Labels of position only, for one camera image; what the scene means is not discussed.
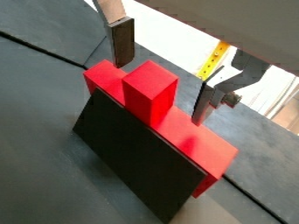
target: gray table surface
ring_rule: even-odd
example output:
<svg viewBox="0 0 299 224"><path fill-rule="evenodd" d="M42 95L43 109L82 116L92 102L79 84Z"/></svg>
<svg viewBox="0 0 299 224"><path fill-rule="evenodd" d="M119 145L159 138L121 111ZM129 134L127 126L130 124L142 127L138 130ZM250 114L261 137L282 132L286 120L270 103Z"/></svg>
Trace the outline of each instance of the gray table surface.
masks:
<svg viewBox="0 0 299 224"><path fill-rule="evenodd" d="M107 39L91 55L86 67L92 67L103 59L111 60ZM131 72L147 60L155 61L181 77L175 103L191 115L201 80L139 44L135 44L135 60L123 69ZM298 223L299 136L242 103L234 109L222 106L205 125L239 149L227 171L230 180L285 221Z"/></svg>
<svg viewBox="0 0 299 224"><path fill-rule="evenodd" d="M0 1L0 32L82 65L106 37L83 0Z"/></svg>
<svg viewBox="0 0 299 224"><path fill-rule="evenodd" d="M161 223L72 132L83 69L0 38L0 223ZM278 223L222 180L173 224Z"/></svg>

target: red cube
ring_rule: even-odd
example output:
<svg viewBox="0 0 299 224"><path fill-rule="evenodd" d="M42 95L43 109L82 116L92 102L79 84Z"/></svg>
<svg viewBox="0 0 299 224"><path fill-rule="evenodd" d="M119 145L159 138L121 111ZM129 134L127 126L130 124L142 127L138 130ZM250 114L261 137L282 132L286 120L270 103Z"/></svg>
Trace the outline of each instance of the red cube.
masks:
<svg viewBox="0 0 299 224"><path fill-rule="evenodd" d="M123 78L126 109L149 125L165 118L174 105L178 76L149 60Z"/></svg>

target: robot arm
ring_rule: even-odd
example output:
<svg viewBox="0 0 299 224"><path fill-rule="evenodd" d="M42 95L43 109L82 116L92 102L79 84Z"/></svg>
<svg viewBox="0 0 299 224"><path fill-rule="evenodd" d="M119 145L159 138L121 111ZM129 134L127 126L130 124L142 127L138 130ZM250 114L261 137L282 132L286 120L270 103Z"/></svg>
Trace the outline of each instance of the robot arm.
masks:
<svg viewBox="0 0 299 224"><path fill-rule="evenodd" d="M92 0L104 21L114 65L123 67L135 57L135 20L127 16L122 0Z"/></svg>

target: black mat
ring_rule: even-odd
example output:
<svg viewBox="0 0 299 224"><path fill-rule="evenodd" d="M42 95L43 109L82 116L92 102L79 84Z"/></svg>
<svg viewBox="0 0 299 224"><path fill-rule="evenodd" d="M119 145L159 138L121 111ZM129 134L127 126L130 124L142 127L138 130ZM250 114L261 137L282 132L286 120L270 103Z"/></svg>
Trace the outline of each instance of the black mat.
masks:
<svg viewBox="0 0 299 224"><path fill-rule="evenodd" d="M99 88L74 130L169 223L206 176L202 169Z"/></svg>
<svg viewBox="0 0 299 224"><path fill-rule="evenodd" d="M190 115L202 86L201 80L149 51L135 46L135 60L125 70L131 72L147 60L155 61L179 77L175 103ZM86 66L111 59L108 42L103 41ZM227 177L282 220L299 220L299 137L289 132L242 103L234 108L222 106L205 125L239 149Z"/></svg>
<svg viewBox="0 0 299 224"><path fill-rule="evenodd" d="M2 0L0 32L84 64L106 32L83 0Z"/></svg>
<svg viewBox="0 0 299 224"><path fill-rule="evenodd" d="M162 223L72 132L90 98L83 70L4 38L0 48L0 223ZM175 223L214 213L277 223L226 180Z"/></svg>

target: red rectangular block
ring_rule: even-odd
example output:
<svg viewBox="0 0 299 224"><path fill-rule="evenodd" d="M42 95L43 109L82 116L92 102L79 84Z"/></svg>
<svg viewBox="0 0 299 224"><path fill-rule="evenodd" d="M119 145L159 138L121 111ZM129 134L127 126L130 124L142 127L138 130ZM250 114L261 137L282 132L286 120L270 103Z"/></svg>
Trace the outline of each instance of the red rectangular block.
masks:
<svg viewBox="0 0 299 224"><path fill-rule="evenodd" d="M111 62L104 61L84 75L90 82L88 86L106 90L118 102L131 109L137 117L149 123L178 151L207 172L207 177L193 194L198 198L222 178L239 150L203 125L198 127L191 117L174 106L178 77L154 62L146 62L137 70L126 76L127 74L121 69L114 68Z"/></svg>
<svg viewBox="0 0 299 224"><path fill-rule="evenodd" d="M84 72L88 91L92 94L96 87L108 88L115 82L125 78L127 73L117 69L108 60L103 60L90 70Z"/></svg>
<svg viewBox="0 0 299 224"><path fill-rule="evenodd" d="M178 77L147 61L123 79L126 108L149 125L158 123L171 106Z"/></svg>

